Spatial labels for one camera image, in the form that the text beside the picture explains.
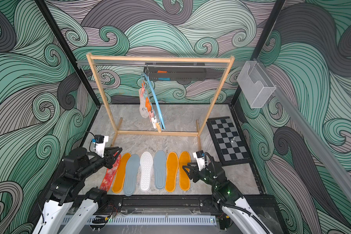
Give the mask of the blue clip hanger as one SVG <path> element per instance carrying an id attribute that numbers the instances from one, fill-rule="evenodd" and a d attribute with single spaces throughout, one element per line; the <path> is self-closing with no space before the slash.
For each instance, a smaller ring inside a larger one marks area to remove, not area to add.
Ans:
<path id="1" fill-rule="evenodd" d="M 155 104 L 156 104 L 156 107 L 157 107 L 157 116 L 159 117 L 159 121 L 157 121 L 155 123 L 155 127 L 156 129 L 160 132 L 161 130 L 165 130 L 165 124 L 164 124 L 164 119 L 163 119 L 163 115 L 162 115 L 162 112 L 161 112 L 161 109 L 160 109 L 160 104 L 159 104 L 159 101 L 157 99 L 157 96 L 155 94 L 155 90 L 154 90 L 154 86 L 152 85 L 148 75 L 146 75 L 145 73 L 142 73 L 141 74 L 141 79 L 144 81 L 144 80 L 147 80 L 147 83 L 148 83 L 148 86 L 149 88 L 151 89 L 151 92 L 152 92 L 152 95 L 153 95 L 153 99 L 155 101 Z"/>

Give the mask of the orange insole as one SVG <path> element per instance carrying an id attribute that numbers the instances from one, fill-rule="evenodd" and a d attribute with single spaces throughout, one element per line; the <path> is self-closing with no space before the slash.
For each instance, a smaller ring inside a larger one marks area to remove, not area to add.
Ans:
<path id="1" fill-rule="evenodd" d="M 112 186 L 112 192 L 115 194 L 119 194 L 124 187 L 124 181 L 125 181 L 125 172 L 126 172 L 126 165 L 131 157 L 130 153 L 126 153 L 121 157 L 120 165 L 117 169 L 116 177 L 114 184 Z"/>
<path id="2" fill-rule="evenodd" d="M 184 170 L 183 166 L 187 166 L 191 162 L 190 154 L 187 151 L 183 151 L 178 159 L 179 167 L 179 186 L 181 190 L 188 191 L 190 189 L 190 179 L 186 172 L 189 172 L 188 169 Z"/>
<path id="3" fill-rule="evenodd" d="M 165 190 L 173 192 L 176 187 L 176 177 L 178 173 L 178 156 L 175 152 L 170 152 L 166 161 L 166 184 Z"/>

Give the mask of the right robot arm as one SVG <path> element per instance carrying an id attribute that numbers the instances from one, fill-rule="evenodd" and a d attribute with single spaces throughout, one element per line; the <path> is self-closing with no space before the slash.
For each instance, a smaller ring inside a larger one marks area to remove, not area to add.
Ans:
<path id="1" fill-rule="evenodd" d="M 190 162 L 183 165 L 181 170 L 193 182 L 201 180 L 212 186 L 212 204 L 217 210 L 229 216 L 242 233 L 272 233 L 253 211 L 243 193 L 227 179 L 220 162 L 210 161 L 209 164 Z"/>

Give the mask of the white insole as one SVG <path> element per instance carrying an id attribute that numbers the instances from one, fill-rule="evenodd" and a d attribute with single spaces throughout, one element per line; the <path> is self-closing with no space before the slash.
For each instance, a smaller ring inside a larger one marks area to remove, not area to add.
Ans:
<path id="1" fill-rule="evenodd" d="M 151 176 L 153 168 L 153 156 L 150 152 L 144 152 L 140 157 L 140 189 L 143 192 L 146 192 L 151 187 Z"/>

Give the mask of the beige insole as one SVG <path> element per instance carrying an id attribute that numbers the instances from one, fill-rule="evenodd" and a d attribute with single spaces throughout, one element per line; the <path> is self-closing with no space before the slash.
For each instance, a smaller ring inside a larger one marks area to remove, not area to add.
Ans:
<path id="1" fill-rule="evenodd" d="M 148 112 L 148 109 L 146 107 L 145 89 L 143 89 L 143 88 L 139 89 L 139 101 L 140 101 L 140 105 L 139 105 L 140 115 L 143 118 L 148 118 L 149 117 L 149 112 Z"/>

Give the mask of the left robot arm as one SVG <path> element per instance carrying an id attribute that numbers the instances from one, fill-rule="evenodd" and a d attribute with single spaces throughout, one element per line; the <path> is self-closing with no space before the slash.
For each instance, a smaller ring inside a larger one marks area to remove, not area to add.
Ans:
<path id="1" fill-rule="evenodd" d="M 41 217 L 34 228 L 35 234 L 78 234 L 100 208 L 113 206 L 107 192 L 98 187 L 90 189 L 80 207 L 61 229 L 63 220 L 85 186 L 85 180 L 105 167 L 111 169 L 122 148 L 107 147 L 102 156 L 80 147 L 72 150 L 63 160 L 63 174 L 52 184 L 46 195 Z"/>

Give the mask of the grey blue insole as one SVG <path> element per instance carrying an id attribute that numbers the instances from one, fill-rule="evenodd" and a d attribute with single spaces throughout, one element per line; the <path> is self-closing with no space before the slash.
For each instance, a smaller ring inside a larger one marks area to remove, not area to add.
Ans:
<path id="1" fill-rule="evenodd" d="M 126 196 L 131 196 L 136 190 L 137 174 L 140 166 L 140 157 L 137 154 L 131 155 L 125 168 L 125 181 L 123 192 Z"/>
<path id="2" fill-rule="evenodd" d="M 163 150 L 155 153 L 154 157 L 154 175 L 155 187 L 158 190 L 164 189 L 166 184 L 166 154 Z"/>

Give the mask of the red patterned insole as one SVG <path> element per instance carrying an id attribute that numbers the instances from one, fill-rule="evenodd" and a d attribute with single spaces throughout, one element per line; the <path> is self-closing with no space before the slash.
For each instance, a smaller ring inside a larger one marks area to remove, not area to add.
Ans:
<path id="1" fill-rule="evenodd" d="M 120 163 L 121 163 L 121 155 L 118 156 L 116 162 L 113 164 L 113 167 L 111 169 L 106 170 L 104 179 L 100 185 L 101 190 L 105 190 L 107 192 L 109 191 L 109 189 L 112 186 L 113 180 L 116 176 Z"/>

